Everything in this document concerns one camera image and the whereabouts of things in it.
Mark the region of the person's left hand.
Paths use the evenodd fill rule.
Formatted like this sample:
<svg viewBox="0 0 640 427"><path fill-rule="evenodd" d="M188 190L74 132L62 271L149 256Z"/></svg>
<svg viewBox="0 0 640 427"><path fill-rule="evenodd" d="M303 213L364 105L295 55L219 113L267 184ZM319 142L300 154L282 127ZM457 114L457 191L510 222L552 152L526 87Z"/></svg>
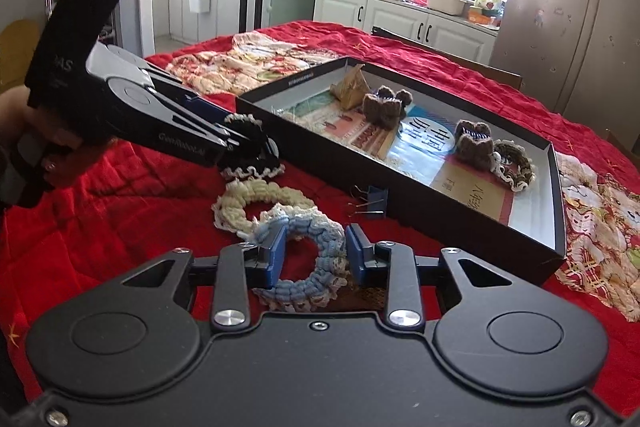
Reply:
<svg viewBox="0 0 640 427"><path fill-rule="evenodd" d="M29 89L1 95L1 208L32 208L43 193L70 187L115 142L86 143L52 110L28 106Z"/></svg>

